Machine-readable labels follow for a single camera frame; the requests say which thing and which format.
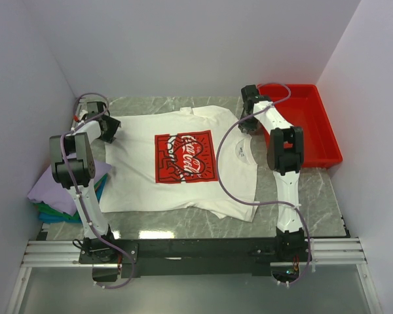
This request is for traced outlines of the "white t-shirt red print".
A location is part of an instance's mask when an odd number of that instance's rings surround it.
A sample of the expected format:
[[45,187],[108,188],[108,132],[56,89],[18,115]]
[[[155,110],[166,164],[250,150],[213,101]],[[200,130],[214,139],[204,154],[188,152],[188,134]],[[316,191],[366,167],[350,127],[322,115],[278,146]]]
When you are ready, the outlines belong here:
[[236,116],[209,105],[122,116],[105,146],[112,166],[100,198],[104,213],[197,207],[250,222],[256,212],[252,138]]

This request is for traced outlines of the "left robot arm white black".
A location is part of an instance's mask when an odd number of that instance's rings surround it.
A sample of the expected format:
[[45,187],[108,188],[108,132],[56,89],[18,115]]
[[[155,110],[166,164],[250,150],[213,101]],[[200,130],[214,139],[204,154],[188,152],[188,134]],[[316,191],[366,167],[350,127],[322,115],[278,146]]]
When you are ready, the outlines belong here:
[[112,143],[121,122],[110,116],[106,102],[88,102],[86,109],[84,120],[67,133],[49,139],[51,172],[75,202],[86,242],[104,239],[95,246],[94,254],[100,261],[109,263],[116,259],[118,247],[109,240],[112,235],[109,223],[103,217],[94,191],[96,165],[91,144],[95,140]]

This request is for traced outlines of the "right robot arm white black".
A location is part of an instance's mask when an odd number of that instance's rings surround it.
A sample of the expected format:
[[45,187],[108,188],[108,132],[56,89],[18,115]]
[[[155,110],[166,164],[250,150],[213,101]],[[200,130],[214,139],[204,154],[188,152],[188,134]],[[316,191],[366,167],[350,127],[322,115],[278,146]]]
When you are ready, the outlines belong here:
[[304,134],[300,126],[288,122],[269,96],[262,96],[255,85],[241,89],[243,111],[241,131],[255,131],[258,125],[269,135],[267,164],[275,178],[278,196],[278,221],[274,253],[291,260],[304,243],[304,228],[299,216],[299,176],[304,162]]

